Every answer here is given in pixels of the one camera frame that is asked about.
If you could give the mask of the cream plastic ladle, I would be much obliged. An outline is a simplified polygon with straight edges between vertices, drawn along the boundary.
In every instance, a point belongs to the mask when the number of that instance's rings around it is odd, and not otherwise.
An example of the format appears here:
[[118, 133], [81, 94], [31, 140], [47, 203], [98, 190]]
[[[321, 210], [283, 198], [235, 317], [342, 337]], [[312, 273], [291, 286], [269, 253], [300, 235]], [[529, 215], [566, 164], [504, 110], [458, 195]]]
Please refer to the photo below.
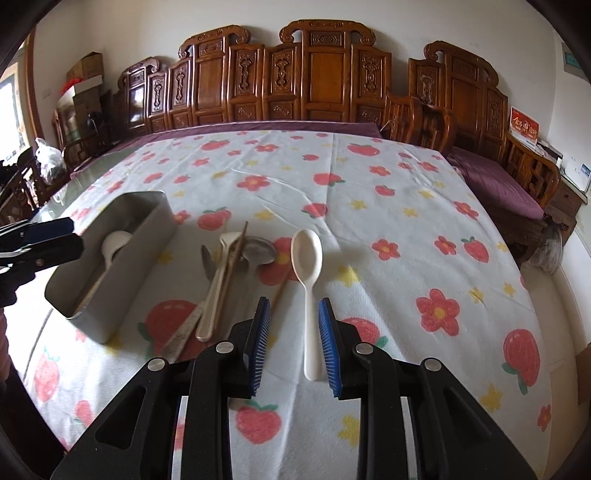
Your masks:
[[77, 311], [81, 310], [93, 297], [94, 293], [96, 292], [102, 280], [104, 279], [106, 273], [112, 266], [116, 255], [127, 245], [131, 238], [132, 234], [124, 230], [114, 231], [112, 233], [109, 233], [104, 238], [101, 245], [101, 253], [105, 264], [104, 270], [78, 303], [76, 308]]

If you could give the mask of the cream plastic spoon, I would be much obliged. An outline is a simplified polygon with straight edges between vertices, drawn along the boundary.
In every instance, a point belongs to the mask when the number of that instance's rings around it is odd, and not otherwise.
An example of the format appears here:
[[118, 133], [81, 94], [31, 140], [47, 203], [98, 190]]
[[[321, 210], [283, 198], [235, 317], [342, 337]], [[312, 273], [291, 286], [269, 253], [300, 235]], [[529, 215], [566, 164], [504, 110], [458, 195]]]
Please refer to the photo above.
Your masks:
[[304, 377], [318, 381], [322, 378], [322, 344], [314, 287], [324, 261], [318, 234], [310, 229], [297, 231], [291, 240], [290, 257], [294, 274], [304, 288]]

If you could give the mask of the dark wooden chair at left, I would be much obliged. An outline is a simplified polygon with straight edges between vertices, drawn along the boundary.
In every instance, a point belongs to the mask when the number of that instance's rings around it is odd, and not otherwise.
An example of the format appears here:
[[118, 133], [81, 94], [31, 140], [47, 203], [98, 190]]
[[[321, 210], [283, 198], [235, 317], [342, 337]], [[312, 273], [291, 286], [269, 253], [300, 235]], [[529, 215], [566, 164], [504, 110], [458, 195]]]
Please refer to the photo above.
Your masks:
[[2, 226], [32, 219], [46, 200], [39, 165], [31, 147], [18, 156], [12, 169], [13, 174], [1, 189]]

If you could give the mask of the clear plastic bag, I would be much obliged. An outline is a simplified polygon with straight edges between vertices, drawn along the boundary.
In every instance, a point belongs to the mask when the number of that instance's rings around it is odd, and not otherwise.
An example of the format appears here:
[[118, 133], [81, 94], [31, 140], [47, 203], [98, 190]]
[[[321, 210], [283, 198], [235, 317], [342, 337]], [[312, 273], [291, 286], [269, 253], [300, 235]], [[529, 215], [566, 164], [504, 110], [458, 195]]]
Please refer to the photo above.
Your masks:
[[46, 185], [53, 185], [67, 173], [63, 155], [42, 138], [36, 138], [35, 142], [35, 158], [39, 164], [40, 176]]

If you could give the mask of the grey metal utensil box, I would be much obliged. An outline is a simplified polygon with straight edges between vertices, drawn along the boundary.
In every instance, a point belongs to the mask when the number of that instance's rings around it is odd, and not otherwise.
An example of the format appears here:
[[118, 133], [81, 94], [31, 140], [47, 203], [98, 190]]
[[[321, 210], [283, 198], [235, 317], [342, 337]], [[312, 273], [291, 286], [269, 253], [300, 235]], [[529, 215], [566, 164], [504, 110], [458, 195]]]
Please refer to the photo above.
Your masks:
[[[83, 231], [81, 257], [58, 267], [45, 298], [74, 327], [104, 344], [123, 323], [156, 259], [176, 233], [176, 221], [162, 191], [124, 193], [115, 198]], [[104, 270], [101, 245], [117, 230], [132, 234], [90, 301], [78, 303]]]

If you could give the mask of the stacked cardboard boxes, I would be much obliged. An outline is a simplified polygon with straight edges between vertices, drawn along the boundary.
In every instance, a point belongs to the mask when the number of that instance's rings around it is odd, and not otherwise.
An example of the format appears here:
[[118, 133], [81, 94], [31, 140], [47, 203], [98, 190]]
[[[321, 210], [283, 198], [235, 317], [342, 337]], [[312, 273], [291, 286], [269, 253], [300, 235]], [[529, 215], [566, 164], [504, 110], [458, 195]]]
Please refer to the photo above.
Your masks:
[[98, 52], [85, 55], [66, 73], [53, 119], [61, 148], [98, 133], [103, 123], [100, 101], [103, 74], [103, 57]]

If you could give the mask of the strawberry flower tablecloth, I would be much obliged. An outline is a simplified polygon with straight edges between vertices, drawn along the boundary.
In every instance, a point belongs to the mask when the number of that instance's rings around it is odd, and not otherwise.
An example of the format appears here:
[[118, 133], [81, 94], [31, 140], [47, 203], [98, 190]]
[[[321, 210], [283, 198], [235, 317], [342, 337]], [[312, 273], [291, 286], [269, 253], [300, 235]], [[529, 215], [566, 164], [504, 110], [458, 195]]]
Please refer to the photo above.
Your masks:
[[120, 330], [92, 341], [44, 302], [24, 383], [53, 433], [71, 446], [109, 400], [158, 354], [204, 298], [202, 245], [242, 230], [276, 246], [276, 261], [228, 295], [231, 317], [260, 295], [287, 291], [270, 324], [263, 381], [230, 406], [238, 479], [352, 479], [360, 413], [304, 377], [304, 292], [290, 242], [318, 233], [318, 297], [394, 358], [439, 358], [513, 441], [537, 476], [546, 470], [551, 392], [530, 294], [500, 233], [439, 154], [362, 136], [239, 131], [148, 143], [100, 160], [67, 207], [78, 230], [128, 192], [166, 194], [176, 235], [149, 272]]

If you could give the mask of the grey plastic bag on floor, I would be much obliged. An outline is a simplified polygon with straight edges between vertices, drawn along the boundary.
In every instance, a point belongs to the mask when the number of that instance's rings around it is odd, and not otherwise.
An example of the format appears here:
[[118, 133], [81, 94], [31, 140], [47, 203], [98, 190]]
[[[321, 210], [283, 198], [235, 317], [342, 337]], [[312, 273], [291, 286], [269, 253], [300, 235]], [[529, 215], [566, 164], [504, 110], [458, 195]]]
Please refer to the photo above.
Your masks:
[[563, 238], [558, 224], [548, 225], [544, 238], [533, 255], [525, 264], [528, 267], [539, 268], [547, 274], [554, 274], [563, 259]]

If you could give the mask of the wooden side table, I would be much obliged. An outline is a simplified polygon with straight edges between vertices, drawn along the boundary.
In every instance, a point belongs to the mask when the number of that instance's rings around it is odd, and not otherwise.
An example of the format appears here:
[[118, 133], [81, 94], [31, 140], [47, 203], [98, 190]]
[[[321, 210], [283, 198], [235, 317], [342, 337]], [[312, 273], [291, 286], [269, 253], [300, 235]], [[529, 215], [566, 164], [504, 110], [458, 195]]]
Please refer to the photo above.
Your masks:
[[554, 196], [544, 208], [544, 220], [559, 226], [563, 244], [566, 244], [577, 225], [576, 216], [580, 208], [587, 204], [587, 195], [562, 176]]

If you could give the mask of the white router box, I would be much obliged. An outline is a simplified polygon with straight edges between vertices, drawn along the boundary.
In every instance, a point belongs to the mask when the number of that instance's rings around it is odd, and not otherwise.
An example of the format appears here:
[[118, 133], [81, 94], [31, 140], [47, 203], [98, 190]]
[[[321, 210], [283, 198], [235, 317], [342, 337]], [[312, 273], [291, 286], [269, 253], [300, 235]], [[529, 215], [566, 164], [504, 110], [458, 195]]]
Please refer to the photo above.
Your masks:
[[580, 191], [586, 193], [591, 181], [590, 168], [572, 155], [566, 155], [561, 164], [564, 176]]

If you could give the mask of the carved wooden long sofa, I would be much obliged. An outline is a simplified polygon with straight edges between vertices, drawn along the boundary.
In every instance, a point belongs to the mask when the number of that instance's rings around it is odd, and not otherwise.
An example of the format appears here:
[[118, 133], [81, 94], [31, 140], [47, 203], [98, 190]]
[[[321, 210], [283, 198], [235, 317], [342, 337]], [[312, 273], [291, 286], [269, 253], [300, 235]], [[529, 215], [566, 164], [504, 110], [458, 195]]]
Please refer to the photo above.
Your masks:
[[193, 35], [164, 66], [148, 57], [126, 68], [113, 96], [124, 136], [252, 121], [384, 122], [392, 55], [367, 26], [297, 20], [280, 44], [252, 43], [238, 25]]

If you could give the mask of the red greeting card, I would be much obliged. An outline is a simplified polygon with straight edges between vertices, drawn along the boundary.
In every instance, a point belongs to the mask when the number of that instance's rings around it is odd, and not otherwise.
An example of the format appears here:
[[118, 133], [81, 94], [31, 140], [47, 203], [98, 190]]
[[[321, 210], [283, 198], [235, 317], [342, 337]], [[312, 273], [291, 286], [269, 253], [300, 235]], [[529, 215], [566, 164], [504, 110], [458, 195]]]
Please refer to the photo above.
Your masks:
[[521, 142], [532, 146], [537, 145], [539, 123], [514, 106], [510, 108], [509, 130]]

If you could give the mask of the white wall distribution box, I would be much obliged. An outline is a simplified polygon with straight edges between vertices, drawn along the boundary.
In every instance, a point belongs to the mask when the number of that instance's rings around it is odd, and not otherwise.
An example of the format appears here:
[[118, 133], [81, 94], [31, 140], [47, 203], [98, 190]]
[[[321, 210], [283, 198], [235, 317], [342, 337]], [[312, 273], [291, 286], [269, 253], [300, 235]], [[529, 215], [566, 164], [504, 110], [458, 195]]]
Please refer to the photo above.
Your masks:
[[576, 216], [576, 233], [584, 245], [587, 253], [591, 255], [591, 207], [582, 207]]

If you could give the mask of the grey wall electrical panel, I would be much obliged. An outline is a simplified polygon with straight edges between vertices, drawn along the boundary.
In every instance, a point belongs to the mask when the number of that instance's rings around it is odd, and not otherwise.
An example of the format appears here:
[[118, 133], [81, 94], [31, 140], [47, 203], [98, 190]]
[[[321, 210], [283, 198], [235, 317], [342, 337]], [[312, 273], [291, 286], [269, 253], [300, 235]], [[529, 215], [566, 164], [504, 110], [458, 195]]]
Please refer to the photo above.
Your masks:
[[565, 43], [562, 43], [561, 46], [564, 71], [570, 75], [585, 79], [586, 75], [573, 52]]

